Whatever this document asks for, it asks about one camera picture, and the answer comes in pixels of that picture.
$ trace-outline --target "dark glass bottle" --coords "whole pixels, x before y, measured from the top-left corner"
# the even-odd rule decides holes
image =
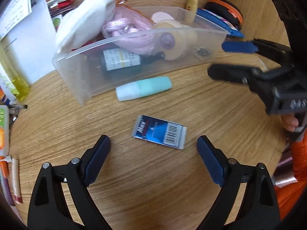
[[[122,48],[113,48],[103,51],[100,69],[104,77],[115,82],[133,77],[141,72],[143,65],[152,64],[163,58],[163,52],[148,56],[131,53]]]

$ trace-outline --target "orange sleeve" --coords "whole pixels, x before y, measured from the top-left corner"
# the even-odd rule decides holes
[[[282,188],[274,187],[281,220],[283,220],[291,211],[297,200],[300,198],[306,184],[307,182],[296,182]]]
[[[307,181],[307,131],[301,142],[291,145],[293,173],[298,182]]]

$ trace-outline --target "blue plastic piece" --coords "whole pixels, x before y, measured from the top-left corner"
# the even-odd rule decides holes
[[[223,187],[225,184],[224,169],[208,144],[201,137],[197,139],[197,151],[206,165],[213,182]]]
[[[240,31],[238,31],[234,26],[230,26],[231,23],[225,20],[224,18],[214,14],[211,11],[208,11],[203,8],[197,9],[197,15],[208,19],[209,21],[212,21],[216,25],[222,27],[223,29],[228,31],[229,36],[236,36],[236,37],[244,37],[244,34],[242,34]]]
[[[101,167],[108,156],[108,153],[111,149],[111,141],[109,137],[105,137],[103,141],[99,144],[99,147],[96,149],[92,158],[90,159],[88,165],[85,168],[85,178],[83,183],[88,187],[91,183],[93,183],[100,170]]]
[[[222,49],[225,52],[234,52],[234,53],[258,52],[258,47],[250,41],[225,41],[222,44]]]

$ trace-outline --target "paper sheet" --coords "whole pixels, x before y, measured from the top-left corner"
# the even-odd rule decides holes
[[[31,13],[29,0],[12,0],[0,18],[0,39]]]
[[[46,0],[32,2],[32,12],[1,41],[12,66],[31,85],[54,70],[55,29]]]

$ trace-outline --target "blue packet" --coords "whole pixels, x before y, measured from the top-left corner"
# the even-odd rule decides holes
[[[229,21],[209,10],[198,8],[196,14],[227,30],[229,36],[244,37],[244,34],[237,30]]]
[[[187,128],[181,124],[139,115],[135,122],[132,136],[182,150],[185,144],[186,132]]]

